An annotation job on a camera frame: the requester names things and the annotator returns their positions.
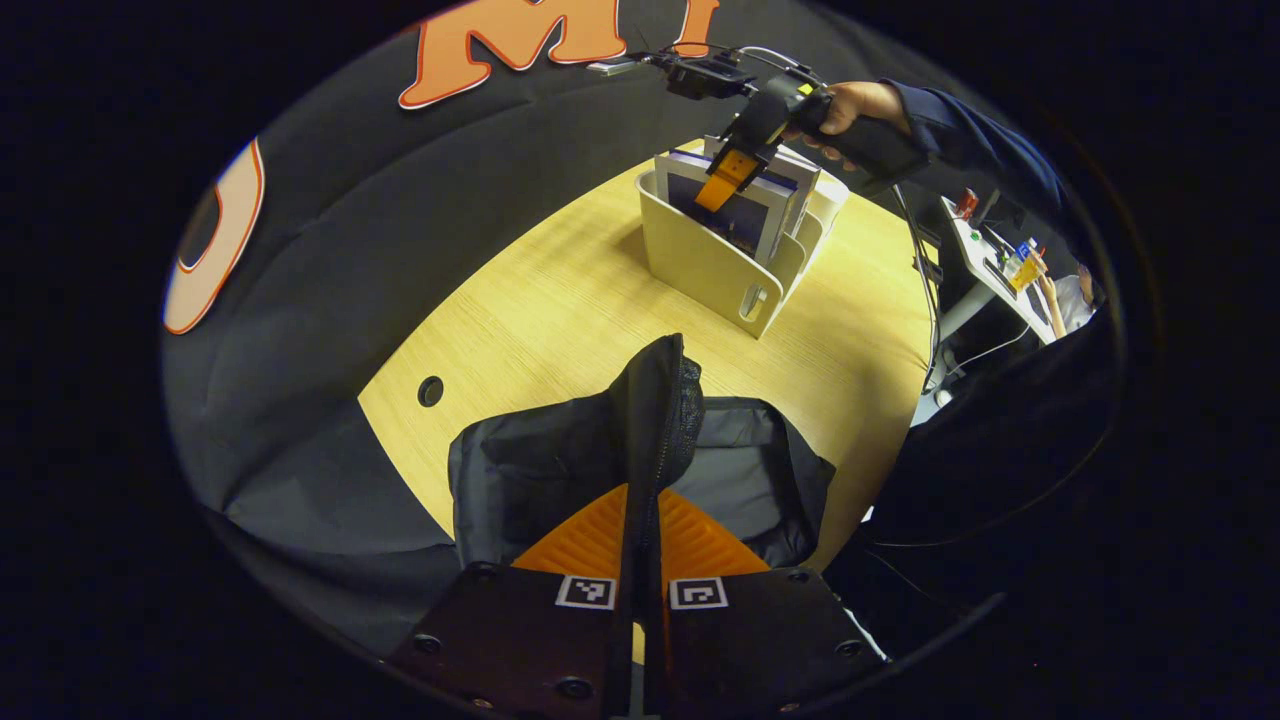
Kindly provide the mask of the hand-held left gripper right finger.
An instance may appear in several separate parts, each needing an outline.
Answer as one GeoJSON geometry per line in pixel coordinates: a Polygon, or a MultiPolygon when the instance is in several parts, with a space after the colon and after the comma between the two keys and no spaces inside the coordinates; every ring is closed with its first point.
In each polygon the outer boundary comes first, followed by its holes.
{"type": "Polygon", "coordinates": [[[655,505],[648,714],[801,717],[888,666],[890,656],[817,570],[772,568],[672,489],[655,505]]]}

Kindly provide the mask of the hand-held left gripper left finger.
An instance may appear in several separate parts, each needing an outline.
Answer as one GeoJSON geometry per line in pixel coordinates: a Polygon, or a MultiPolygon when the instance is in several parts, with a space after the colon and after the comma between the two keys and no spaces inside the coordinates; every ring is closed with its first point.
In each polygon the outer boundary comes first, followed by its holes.
{"type": "Polygon", "coordinates": [[[618,719],[631,706],[627,486],[571,515],[513,562],[476,561],[389,656],[475,714],[618,719]]]}

